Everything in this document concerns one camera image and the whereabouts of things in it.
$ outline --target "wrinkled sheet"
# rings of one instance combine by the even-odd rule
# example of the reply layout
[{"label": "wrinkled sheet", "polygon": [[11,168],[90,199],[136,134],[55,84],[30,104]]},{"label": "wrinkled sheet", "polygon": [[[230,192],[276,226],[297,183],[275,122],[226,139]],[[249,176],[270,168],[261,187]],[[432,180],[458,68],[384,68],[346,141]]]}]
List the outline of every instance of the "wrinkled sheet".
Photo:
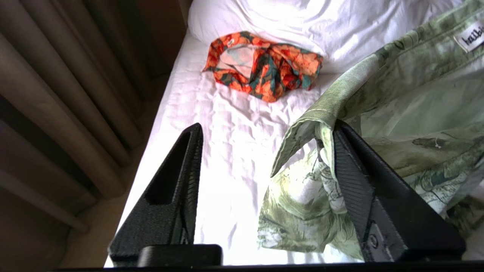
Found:
[{"label": "wrinkled sheet", "polygon": [[[289,91],[268,104],[201,73],[207,52],[208,45],[187,33],[118,229],[183,129],[199,122],[204,142],[195,243],[220,245],[224,265],[353,261],[330,246],[323,254],[303,254],[263,249],[257,243],[258,214],[284,133],[340,75],[321,75],[311,91]],[[284,167],[314,147],[311,141]],[[483,238],[474,237],[475,247]],[[112,267],[109,258],[105,267]]]},{"label": "wrinkled sheet", "polygon": [[[479,227],[484,203],[466,196],[484,180],[484,47],[468,53],[450,37],[483,19],[484,0],[468,0],[385,45],[339,77],[289,128],[262,205],[264,247],[314,252],[331,243],[363,258],[345,205],[358,198],[342,195],[335,178],[336,117],[462,237]],[[318,150],[279,172],[312,139]]]},{"label": "wrinkled sheet", "polygon": [[323,73],[344,73],[386,43],[464,0],[194,0],[188,28],[206,44],[249,31],[324,58]]}]

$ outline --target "clothing label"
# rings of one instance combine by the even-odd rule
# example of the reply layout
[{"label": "clothing label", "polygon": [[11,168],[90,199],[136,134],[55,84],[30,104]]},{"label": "clothing label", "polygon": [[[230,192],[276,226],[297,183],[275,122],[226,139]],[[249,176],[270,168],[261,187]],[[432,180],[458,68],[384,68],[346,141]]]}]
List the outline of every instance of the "clothing label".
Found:
[{"label": "clothing label", "polygon": [[467,53],[476,49],[484,43],[484,22],[475,22],[459,35],[454,36],[454,40]]}]

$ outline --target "brown curtain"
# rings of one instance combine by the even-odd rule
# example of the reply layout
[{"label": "brown curtain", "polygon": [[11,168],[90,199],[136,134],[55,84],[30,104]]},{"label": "brown curtain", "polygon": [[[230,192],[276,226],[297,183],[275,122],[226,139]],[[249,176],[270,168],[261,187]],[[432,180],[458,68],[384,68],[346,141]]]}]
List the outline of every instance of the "brown curtain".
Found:
[{"label": "brown curtain", "polygon": [[124,193],[153,92],[138,54],[114,0],[0,1],[0,271],[51,269],[92,190]]}]

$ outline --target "white pillow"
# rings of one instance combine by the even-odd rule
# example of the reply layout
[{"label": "white pillow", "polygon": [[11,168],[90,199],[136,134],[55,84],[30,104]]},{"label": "white pillow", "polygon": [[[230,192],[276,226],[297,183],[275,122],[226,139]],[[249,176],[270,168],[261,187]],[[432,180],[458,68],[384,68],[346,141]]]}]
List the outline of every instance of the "white pillow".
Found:
[{"label": "white pillow", "polygon": [[464,0],[193,0],[188,28],[209,44],[250,31],[324,57],[323,73],[343,73]]}]

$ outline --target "floor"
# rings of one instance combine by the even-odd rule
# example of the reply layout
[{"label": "floor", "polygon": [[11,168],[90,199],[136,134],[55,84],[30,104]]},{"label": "floor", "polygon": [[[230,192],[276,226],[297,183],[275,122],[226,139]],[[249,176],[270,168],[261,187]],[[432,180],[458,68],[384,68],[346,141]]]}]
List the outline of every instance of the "floor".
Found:
[{"label": "floor", "polygon": [[[150,136],[151,126],[158,111],[168,76],[160,76],[153,81],[156,96],[145,102],[145,112],[138,122],[144,136],[141,146],[131,151],[133,163],[121,172],[121,180],[126,188],[131,188],[136,175],[139,160],[143,155],[146,143]],[[101,199],[78,218],[88,224],[91,229],[88,233],[71,230],[67,238],[66,253],[58,268],[87,268],[103,267],[107,258],[107,247],[113,238],[121,218],[124,205],[129,195],[129,189],[124,195],[113,199]]]}]

